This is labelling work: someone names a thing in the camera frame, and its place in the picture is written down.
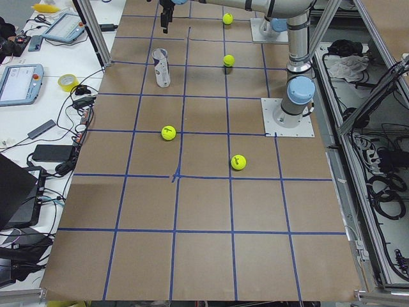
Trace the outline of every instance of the black bag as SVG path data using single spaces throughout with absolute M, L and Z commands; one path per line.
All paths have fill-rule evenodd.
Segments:
M 331 54 L 336 54 L 340 57 L 345 56 L 362 56 L 363 46 L 359 42 L 352 42 L 351 40 L 336 40 L 330 47 L 328 47 L 328 52 Z

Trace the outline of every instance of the electronic device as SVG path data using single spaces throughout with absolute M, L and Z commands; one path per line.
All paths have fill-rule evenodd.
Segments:
M 60 16 L 45 32 L 43 38 L 70 44 L 78 38 L 85 30 L 81 18 L 72 13 Z
M 44 174 L 46 174 L 46 170 L 41 166 L 32 166 L 24 169 L 37 179 L 37 183 L 28 194 L 26 201 L 8 221 L 5 228 L 24 228 L 38 223 L 42 206 L 39 197 L 43 196 L 44 193 L 46 179 Z
M 41 64 L 6 67 L 0 81 L 0 106 L 32 104 L 40 92 L 43 76 Z
M 4 244 L 6 247 L 0 248 L 0 264 L 6 267 L 4 271 L 0 269 L 0 287 L 24 281 L 30 273 L 41 270 L 43 267 L 37 263 L 52 245 L 52 239 L 32 228 L 23 228 L 13 230 Z
M 0 155 L 0 230 L 27 201 L 36 183 L 36 177 Z
M 33 160 L 37 162 L 66 162 L 71 159 L 72 145 L 40 144 L 33 152 Z
M 0 288 L 13 283 L 12 261 L 10 259 L 0 259 Z
M 21 56 L 23 53 L 24 49 L 27 47 L 31 39 L 31 36 L 26 35 L 24 32 L 21 32 L 21 34 L 17 35 L 14 38 L 14 56 Z
M 31 37 L 30 45 L 28 46 L 28 51 L 40 51 L 41 44 L 43 42 L 43 37 L 41 35 L 33 35 Z
M 41 126 L 37 127 L 36 129 L 34 129 L 31 132 L 27 133 L 27 136 L 29 139 L 35 139 L 38 136 L 41 136 L 44 132 L 50 130 L 51 128 L 53 128 L 54 126 L 56 126 L 56 122 L 54 120 L 49 120 L 45 123 L 43 123 Z

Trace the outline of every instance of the cylindrical can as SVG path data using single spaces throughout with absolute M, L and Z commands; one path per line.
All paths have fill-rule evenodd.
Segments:
M 157 48 L 152 51 L 152 58 L 155 65 L 156 82 L 161 88 L 166 88 L 171 83 L 169 64 L 167 62 L 167 51 Z

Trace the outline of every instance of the laptop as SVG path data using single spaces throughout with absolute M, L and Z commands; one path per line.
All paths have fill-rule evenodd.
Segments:
M 37 180 L 35 186 L 28 194 L 24 203 L 14 213 L 12 218 L 8 221 L 5 228 L 25 228 L 38 223 L 40 217 L 41 203 L 38 198 L 43 196 L 45 185 L 45 170 L 41 166 L 31 166 L 24 168 Z
M 0 230 L 29 200 L 37 178 L 0 154 Z

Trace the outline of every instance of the tablet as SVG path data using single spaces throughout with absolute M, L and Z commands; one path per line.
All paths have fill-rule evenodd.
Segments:
M 44 76 L 41 64 L 8 66 L 0 81 L 0 107 L 32 104 Z
M 45 30 L 41 36 L 48 40 L 70 44 L 76 40 L 84 30 L 85 27 L 78 15 L 65 13 Z

